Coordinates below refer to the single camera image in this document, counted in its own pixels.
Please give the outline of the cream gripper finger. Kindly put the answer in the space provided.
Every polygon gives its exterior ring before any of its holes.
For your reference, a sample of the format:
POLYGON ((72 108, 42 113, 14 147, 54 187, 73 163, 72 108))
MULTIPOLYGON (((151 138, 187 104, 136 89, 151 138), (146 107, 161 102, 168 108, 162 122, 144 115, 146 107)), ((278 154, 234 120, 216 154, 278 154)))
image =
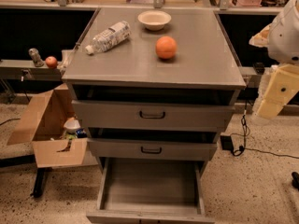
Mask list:
POLYGON ((259 33, 254 35, 250 40, 249 44, 258 48, 268 47, 268 36, 269 36, 270 25, 266 25, 259 33))
POLYGON ((287 63, 273 66, 269 74, 262 76, 255 116, 259 119, 273 119, 297 92, 299 66, 287 63))

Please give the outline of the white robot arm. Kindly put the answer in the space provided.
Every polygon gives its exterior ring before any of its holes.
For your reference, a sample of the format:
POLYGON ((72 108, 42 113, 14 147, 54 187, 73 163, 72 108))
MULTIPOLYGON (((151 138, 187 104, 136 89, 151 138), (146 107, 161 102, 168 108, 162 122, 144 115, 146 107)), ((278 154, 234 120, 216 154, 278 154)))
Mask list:
POLYGON ((299 92, 299 0, 289 0, 249 43, 266 47, 268 56, 278 62, 262 75, 253 106, 253 119, 266 123, 299 92))

